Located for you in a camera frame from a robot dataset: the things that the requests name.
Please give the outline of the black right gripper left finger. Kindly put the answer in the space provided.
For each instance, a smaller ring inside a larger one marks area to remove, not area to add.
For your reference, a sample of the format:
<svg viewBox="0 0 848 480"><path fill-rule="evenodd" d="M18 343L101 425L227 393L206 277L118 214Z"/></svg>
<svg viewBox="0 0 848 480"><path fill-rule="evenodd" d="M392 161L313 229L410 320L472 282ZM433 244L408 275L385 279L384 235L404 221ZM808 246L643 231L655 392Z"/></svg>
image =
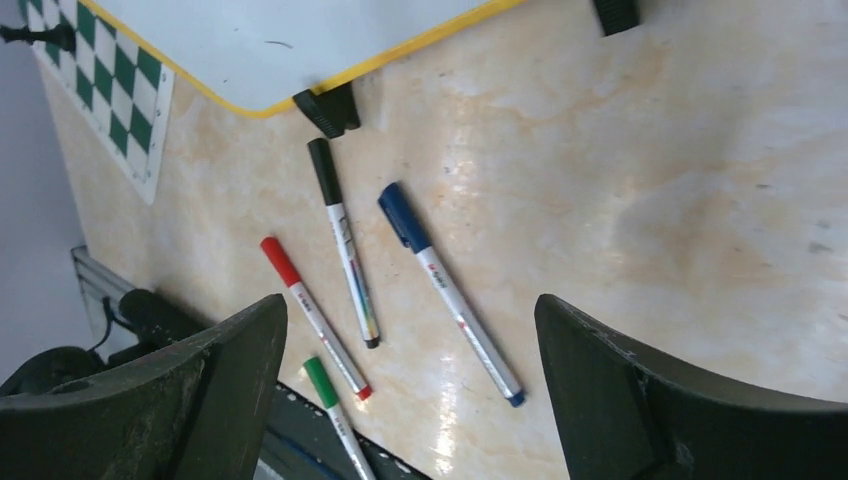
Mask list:
<svg viewBox="0 0 848 480"><path fill-rule="evenodd" d="M287 326L274 294L118 366L35 356L1 387L2 477L252 478Z"/></svg>

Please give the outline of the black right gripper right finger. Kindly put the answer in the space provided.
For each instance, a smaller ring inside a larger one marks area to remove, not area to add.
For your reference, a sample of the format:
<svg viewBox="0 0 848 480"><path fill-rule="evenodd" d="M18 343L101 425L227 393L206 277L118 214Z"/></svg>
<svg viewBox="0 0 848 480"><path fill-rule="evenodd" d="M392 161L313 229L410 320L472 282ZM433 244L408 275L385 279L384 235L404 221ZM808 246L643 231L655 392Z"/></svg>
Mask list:
<svg viewBox="0 0 848 480"><path fill-rule="evenodd" d="M534 310L573 479L843 479L847 407L748 384L551 295Z"/></svg>

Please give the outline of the blue capped marker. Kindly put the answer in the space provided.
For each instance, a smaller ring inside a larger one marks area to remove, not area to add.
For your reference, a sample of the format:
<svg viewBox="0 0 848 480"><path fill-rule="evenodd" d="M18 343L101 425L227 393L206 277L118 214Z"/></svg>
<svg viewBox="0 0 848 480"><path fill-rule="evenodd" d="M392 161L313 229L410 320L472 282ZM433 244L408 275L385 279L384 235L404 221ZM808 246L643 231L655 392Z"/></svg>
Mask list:
<svg viewBox="0 0 848 480"><path fill-rule="evenodd" d="M473 309L457 287L419 221L399 183L383 189L378 205L401 244L410 249L501 395L517 408L525 402L525 392L498 351Z"/></svg>

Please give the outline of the yellow framed whiteboard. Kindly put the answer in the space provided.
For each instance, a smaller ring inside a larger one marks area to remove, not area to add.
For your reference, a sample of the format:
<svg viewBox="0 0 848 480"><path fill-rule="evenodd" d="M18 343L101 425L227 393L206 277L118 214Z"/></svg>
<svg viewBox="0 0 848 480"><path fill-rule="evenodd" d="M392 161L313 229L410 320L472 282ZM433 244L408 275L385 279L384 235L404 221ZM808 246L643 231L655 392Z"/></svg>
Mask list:
<svg viewBox="0 0 848 480"><path fill-rule="evenodd" d="M515 7L513 1L89 1L240 115L267 118Z"/></svg>

